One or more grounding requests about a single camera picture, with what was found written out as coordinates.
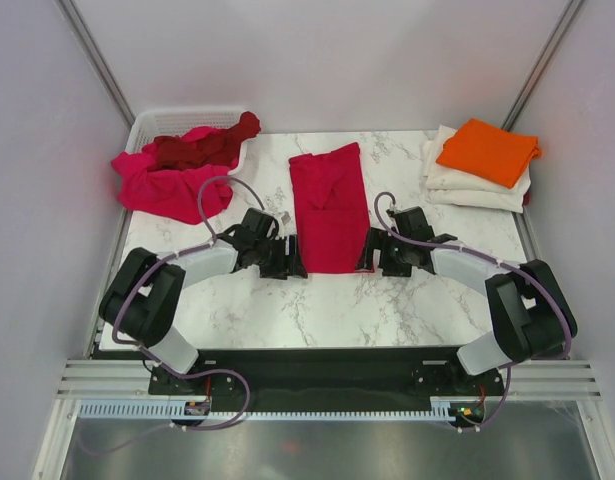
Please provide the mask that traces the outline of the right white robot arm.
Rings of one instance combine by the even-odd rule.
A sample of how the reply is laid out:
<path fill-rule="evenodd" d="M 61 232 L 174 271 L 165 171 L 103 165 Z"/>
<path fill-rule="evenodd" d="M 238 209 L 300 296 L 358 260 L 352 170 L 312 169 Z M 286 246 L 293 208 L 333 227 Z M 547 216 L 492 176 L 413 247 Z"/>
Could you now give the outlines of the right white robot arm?
<path fill-rule="evenodd" d="M 409 278 L 414 269 L 449 278 L 481 294 L 491 330 L 458 348 L 445 368 L 454 392 L 470 392 L 481 374 L 535 358 L 566 355 L 578 326 L 550 266 L 542 260 L 501 261 L 466 246 L 450 234 L 436 235 L 420 207 L 389 210 L 392 228 L 371 227 L 357 264 L 388 277 Z"/>

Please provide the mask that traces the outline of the crimson red t shirt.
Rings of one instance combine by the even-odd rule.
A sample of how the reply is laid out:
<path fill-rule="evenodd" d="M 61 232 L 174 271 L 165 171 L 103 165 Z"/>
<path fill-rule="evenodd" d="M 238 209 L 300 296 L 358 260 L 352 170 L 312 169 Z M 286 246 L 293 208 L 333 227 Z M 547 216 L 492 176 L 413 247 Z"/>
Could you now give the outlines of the crimson red t shirt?
<path fill-rule="evenodd" d="M 361 152 L 353 142 L 289 160 L 299 251 L 307 272 L 352 274 L 370 229 Z"/>

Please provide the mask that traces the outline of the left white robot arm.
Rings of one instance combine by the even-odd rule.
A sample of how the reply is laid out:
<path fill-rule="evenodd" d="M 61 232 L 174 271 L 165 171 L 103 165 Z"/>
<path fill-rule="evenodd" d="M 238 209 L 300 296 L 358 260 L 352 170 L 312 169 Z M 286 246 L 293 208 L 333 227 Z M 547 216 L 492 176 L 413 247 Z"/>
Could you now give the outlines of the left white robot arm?
<path fill-rule="evenodd" d="M 250 208 L 241 222 L 203 244 L 164 255 L 135 248 L 104 293 L 98 315 L 112 326 L 115 342 L 169 367 L 183 392 L 198 392 L 207 371 L 197 362 L 198 349 L 174 326 L 182 291 L 251 266 L 262 278 L 305 278 L 298 236 L 286 234 L 285 224 L 284 214 Z"/>

